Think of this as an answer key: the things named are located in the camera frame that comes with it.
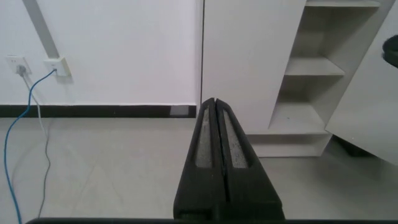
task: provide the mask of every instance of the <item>black baseboard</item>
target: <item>black baseboard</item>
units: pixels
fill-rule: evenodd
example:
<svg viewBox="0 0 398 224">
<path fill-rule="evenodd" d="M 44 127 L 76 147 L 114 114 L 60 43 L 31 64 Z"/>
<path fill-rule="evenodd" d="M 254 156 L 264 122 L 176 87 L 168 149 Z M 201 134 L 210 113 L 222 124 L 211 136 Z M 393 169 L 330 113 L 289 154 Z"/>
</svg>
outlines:
<svg viewBox="0 0 398 224">
<path fill-rule="evenodd" d="M 183 105 L 184 113 L 170 113 L 171 105 L 42 105 L 43 118 L 195 118 L 196 106 Z M 24 105 L 0 105 L 0 118 L 16 118 L 26 109 Z M 37 117 L 37 107 L 30 107 L 26 118 Z"/>
</svg>

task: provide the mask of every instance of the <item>white wall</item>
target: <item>white wall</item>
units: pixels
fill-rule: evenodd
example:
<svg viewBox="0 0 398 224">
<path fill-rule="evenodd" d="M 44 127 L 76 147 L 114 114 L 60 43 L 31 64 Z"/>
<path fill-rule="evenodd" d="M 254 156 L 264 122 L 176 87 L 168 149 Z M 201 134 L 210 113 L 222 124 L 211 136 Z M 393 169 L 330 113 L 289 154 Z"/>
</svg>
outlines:
<svg viewBox="0 0 398 224">
<path fill-rule="evenodd" d="M 37 86 L 45 105 L 194 105 L 200 76 L 197 0 L 39 0 L 73 81 Z M 0 1 L 0 105 L 27 103 L 4 56 L 24 55 L 31 79 L 47 58 L 22 0 Z"/>
</svg>

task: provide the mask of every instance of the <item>blue cable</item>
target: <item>blue cable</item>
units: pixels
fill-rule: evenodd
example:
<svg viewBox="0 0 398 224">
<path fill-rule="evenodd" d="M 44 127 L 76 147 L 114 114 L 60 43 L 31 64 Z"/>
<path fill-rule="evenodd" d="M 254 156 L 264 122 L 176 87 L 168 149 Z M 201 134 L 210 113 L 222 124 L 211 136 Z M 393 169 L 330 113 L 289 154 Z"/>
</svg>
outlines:
<svg viewBox="0 0 398 224">
<path fill-rule="evenodd" d="M 52 70 L 48 75 L 44 76 L 43 78 L 41 78 L 40 80 L 38 80 L 37 82 L 35 82 L 32 85 L 32 88 L 30 88 L 29 90 L 29 99 L 28 99 L 28 103 L 27 103 L 27 108 L 26 110 L 19 115 L 19 117 L 17 119 L 15 119 L 14 122 L 12 122 L 12 124 L 10 125 L 10 127 L 8 128 L 7 134 L 6 134 L 6 139 L 4 140 L 4 170 L 6 171 L 6 176 L 7 176 L 7 182 L 8 182 L 8 187 L 10 188 L 10 192 L 11 192 L 11 196 L 12 196 L 12 200 L 14 201 L 14 205 L 15 205 L 15 210 L 17 212 L 17 216 L 18 216 L 18 223 L 22 224 L 22 218 L 21 218 L 21 213 L 19 211 L 19 207 L 18 207 L 18 202 L 17 202 L 17 198 L 15 197 L 15 193 L 14 193 L 14 189 L 12 188 L 11 185 L 11 181 L 10 181 L 10 176 L 8 175 L 8 169 L 7 169 L 7 141 L 8 141 L 8 135 L 11 131 L 11 128 L 13 127 L 13 125 L 20 119 L 23 118 L 30 110 L 30 98 L 32 97 L 32 90 L 33 88 L 42 80 L 44 80 L 45 78 L 49 77 L 51 74 L 53 74 L 53 72 L 57 71 L 57 69 Z"/>
</svg>

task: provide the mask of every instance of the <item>open shelving unit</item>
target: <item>open shelving unit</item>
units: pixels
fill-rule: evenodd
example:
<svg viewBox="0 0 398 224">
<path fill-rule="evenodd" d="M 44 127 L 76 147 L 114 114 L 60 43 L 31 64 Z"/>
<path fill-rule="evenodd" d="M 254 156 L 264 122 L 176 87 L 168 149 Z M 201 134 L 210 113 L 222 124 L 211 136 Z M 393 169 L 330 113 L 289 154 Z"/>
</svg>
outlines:
<svg viewBox="0 0 398 224">
<path fill-rule="evenodd" d="M 249 135 L 259 157 L 321 155 L 331 138 L 326 124 L 388 4 L 307 0 L 269 128 Z"/>
</svg>

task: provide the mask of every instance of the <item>black plastic frame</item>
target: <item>black plastic frame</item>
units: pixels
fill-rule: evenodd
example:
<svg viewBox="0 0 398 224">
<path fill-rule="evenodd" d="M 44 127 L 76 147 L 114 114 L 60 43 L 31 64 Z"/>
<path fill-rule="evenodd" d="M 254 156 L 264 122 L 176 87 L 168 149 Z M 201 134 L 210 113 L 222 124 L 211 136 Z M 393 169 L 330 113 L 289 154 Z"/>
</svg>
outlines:
<svg viewBox="0 0 398 224">
<path fill-rule="evenodd" d="M 284 220 L 282 202 L 231 107 L 217 99 L 216 111 L 224 157 L 224 181 L 227 189 L 227 199 L 229 200 L 226 205 L 227 208 L 224 210 L 223 219 Z M 243 154 L 248 162 L 247 168 L 233 167 L 224 111 L 227 112 L 231 120 Z"/>
<path fill-rule="evenodd" d="M 195 164 L 203 115 L 209 114 L 212 167 Z M 220 139 L 214 98 L 206 100 L 199 111 L 187 159 L 174 200 L 174 218 L 212 220 L 216 205 L 225 202 Z"/>
</svg>

